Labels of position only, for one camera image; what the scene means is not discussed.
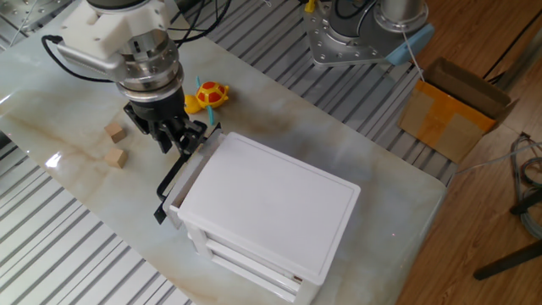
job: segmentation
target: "white cable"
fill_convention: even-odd
[[[511,156],[515,156],[515,155],[519,154],[520,152],[525,151],[525,150],[527,150],[527,149],[529,149],[529,148],[537,147],[537,146],[541,146],[541,145],[542,145],[542,142],[538,142],[538,143],[534,143],[534,144],[528,145],[528,146],[526,146],[526,147],[522,147],[522,148],[520,148],[520,149],[518,149],[518,150],[516,150],[516,151],[514,151],[514,152],[510,152],[510,153],[508,153],[507,155],[502,156],[502,157],[500,157],[500,158],[497,158],[497,159],[488,161],[488,162],[486,162],[486,163],[474,165],[474,166],[472,166],[472,167],[470,167],[470,168],[468,168],[468,169],[464,169],[464,170],[462,170],[462,171],[460,171],[460,172],[457,172],[456,175],[465,174],[465,173],[467,173],[467,172],[469,172],[469,171],[471,171],[471,170],[473,170],[473,169],[477,169],[477,168],[482,167],[482,166],[485,166],[485,165],[490,165],[490,164],[498,163],[498,162],[500,162],[500,161],[502,161],[502,160],[504,160],[504,159],[506,159],[506,158],[509,158],[509,157],[511,157]]]
[[[23,20],[23,23],[20,25],[19,29],[17,30],[17,33],[15,33],[14,39],[12,39],[11,42],[9,43],[9,47],[13,46],[13,44],[15,42],[15,39],[17,39],[17,36],[19,35],[20,31],[23,29],[23,26],[25,26],[26,21],[28,21],[28,17],[30,17],[30,14],[32,14],[32,11],[34,10],[34,7],[36,6],[38,1],[40,1],[40,0],[36,0],[34,2],[34,4],[32,4],[32,7],[30,8],[30,11],[26,15],[26,18]]]
[[[513,152],[515,152],[517,150],[517,146],[522,141],[528,141],[528,138],[526,136],[519,136],[517,138],[517,140],[514,141],[514,144],[512,144],[512,151]],[[522,189],[522,177],[521,177],[521,173],[520,173],[520,169],[519,169],[520,167],[517,164],[516,156],[512,156],[512,167],[514,169],[514,180],[515,180],[517,203],[520,203],[526,197],[532,195],[539,188],[536,187],[536,186],[533,186],[533,187],[528,188],[526,191],[522,192],[521,191],[521,189]],[[533,216],[531,216],[531,214],[528,211],[525,211],[525,213],[521,213],[521,215],[519,215],[519,218],[522,221],[522,224],[525,227],[525,229],[532,236],[542,240],[542,226],[540,226],[539,223],[536,222],[533,219]]]
[[[414,64],[416,65],[416,68],[418,69],[418,73],[420,74],[420,77],[422,78],[422,81],[425,82],[425,79],[423,78],[422,70],[420,69],[420,65],[418,64],[418,61],[416,61],[416,57],[414,56],[414,52],[412,51],[412,48],[410,47],[410,42],[408,42],[407,34],[403,31],[403,38],[405,38],[406,47],[408,47],[408,52],[410,52],[410,56],[412,57],[412,61],[414,61]]]

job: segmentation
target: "white storage box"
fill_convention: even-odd
[[[164,208],[178,227],[184,222],[200,255],[294,304],[309,304],[359,186],[244,136],[222,137],[210,138],[187,164],[172,190],[180,207],[169,199]]]

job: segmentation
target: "white marble surface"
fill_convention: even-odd
[[[115,86],[77,80],[56,66],[39,39],[58,24],[0,56],[0,129],[198,305],[286,304],[198,257],[168,221],[157,224],[156,188],[177,152],[162,155],[133,126]],[[395,303],[445,187],[207,39],[186,43],[180,60],[187,93],[194,93],[197,75],[230,86],[230,101],[217,111],[226,132],[362,188],[313,304]],[[124,169],[102,160],[113,146],[103,127],[112,121],[128,131],[118,144],[130,156]]]

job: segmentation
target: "cardboard box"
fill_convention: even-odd
[[[460,163],[515,103],[503,91],[439,58],[423,73],[399,118],[407,133]]]

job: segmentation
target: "small wooden cube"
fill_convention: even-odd
[[[122,149],[113,147],[104,159],[109,164],[109,166],[122,169],[124,167],[124,164],[126,163],[126,160],[128,160],[128,153],[126,153]]]
[[[118,143],[122,139],[126,138],[126,131],[120,127],[119,123],[111,123],[105,127],[105,131],[111,136],[113,143]]]

